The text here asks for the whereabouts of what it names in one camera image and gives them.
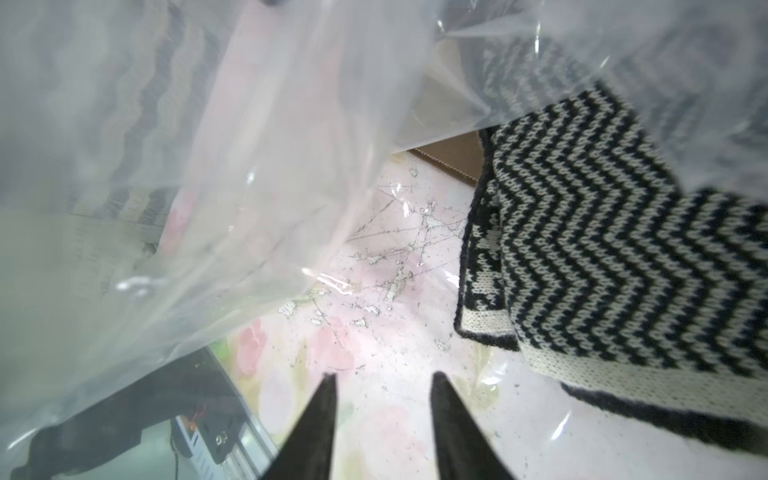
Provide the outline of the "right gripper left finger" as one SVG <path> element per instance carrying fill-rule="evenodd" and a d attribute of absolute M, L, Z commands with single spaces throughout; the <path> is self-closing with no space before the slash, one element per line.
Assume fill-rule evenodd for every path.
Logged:
<path fill-rule="evenodd" d="M 263 480 L 328 480 L 337 417 L 335 374 L 325 375 Z"/>

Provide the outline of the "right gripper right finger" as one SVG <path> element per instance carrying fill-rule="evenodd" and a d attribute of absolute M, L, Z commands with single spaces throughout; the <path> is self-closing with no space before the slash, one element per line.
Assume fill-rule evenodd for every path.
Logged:
<path fill-rule="evenodd" d="M 430 406 L 440 479 L 515 479 L 443 372 L 433 374 Z"/>

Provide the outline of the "black white chevron knit blanket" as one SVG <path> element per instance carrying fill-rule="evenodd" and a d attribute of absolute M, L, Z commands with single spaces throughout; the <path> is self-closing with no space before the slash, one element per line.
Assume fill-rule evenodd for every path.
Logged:
<path fill-rule="evenodd" d="M 607 88 L 479 134 L 454 320 L 572 398 L 767 452 L 767 209 L 683 192 Z"/>

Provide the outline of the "clear plastic vacuum bag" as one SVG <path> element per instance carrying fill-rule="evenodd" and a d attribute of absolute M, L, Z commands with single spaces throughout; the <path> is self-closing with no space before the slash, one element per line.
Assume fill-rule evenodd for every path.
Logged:
<path fill-rule="evenodd" d="M 1 475 L 209 348 L 256 477 L 328 374 L 332 479 L 438 477 L 447 375 L 518 479 L 763 479 L 454 327 L 476 185 L 411 149 L 600 85 L 683 192 L 767 209 L 763 1 L 5 1 Z"/>

